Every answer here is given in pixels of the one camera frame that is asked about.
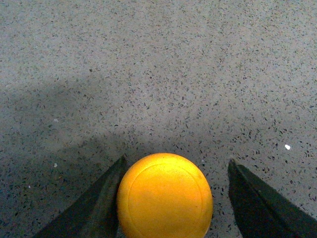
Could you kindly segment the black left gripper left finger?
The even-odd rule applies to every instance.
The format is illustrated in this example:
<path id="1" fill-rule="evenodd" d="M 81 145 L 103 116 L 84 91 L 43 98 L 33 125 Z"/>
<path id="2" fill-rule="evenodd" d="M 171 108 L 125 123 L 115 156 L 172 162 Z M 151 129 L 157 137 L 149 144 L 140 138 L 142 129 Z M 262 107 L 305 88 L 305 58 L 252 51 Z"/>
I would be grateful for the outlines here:
<path id="1" fill-rule="evenodd" d="M 116 198 L 128 170 L 122 155 L 70 207 L 37 232 L 35 238 L 114 238 L 118 230 Z"/>

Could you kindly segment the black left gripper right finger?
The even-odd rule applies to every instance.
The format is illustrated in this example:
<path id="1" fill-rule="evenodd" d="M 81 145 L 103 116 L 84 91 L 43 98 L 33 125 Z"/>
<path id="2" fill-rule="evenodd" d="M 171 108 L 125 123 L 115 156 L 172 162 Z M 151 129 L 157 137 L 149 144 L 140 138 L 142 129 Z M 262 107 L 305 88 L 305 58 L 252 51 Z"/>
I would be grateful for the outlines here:
<path id="1" fill-rule="evenodd" d="M 228 195 L 244 238 L 315 238 L 317 221 L 243 165 L 228 164 Z"/>

